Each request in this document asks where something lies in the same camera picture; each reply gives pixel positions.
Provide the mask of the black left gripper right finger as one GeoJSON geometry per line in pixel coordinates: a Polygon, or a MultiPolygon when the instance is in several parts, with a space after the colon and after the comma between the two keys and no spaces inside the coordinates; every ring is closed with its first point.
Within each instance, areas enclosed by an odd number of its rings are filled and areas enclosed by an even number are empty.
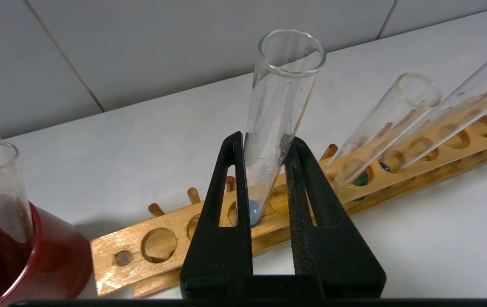
{"type": "Polygon", "coordinates": [[[285,161],[293,266],[327,299],[379,298],[386,273],[304,140],[285,161]]]}

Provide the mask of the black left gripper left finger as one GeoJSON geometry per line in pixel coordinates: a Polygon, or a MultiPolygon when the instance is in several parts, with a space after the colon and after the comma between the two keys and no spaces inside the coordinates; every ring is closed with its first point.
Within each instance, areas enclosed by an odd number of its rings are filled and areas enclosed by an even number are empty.
{"type": "Polygon", "coordinates": [[[245,160],[240,131],[222,142],[197,227],[180,273],[185,299],[234,297],[252,276],[252,239],[245,160]],[[235,167],[236,225],[219,225],[228,168],[235,167]]]}

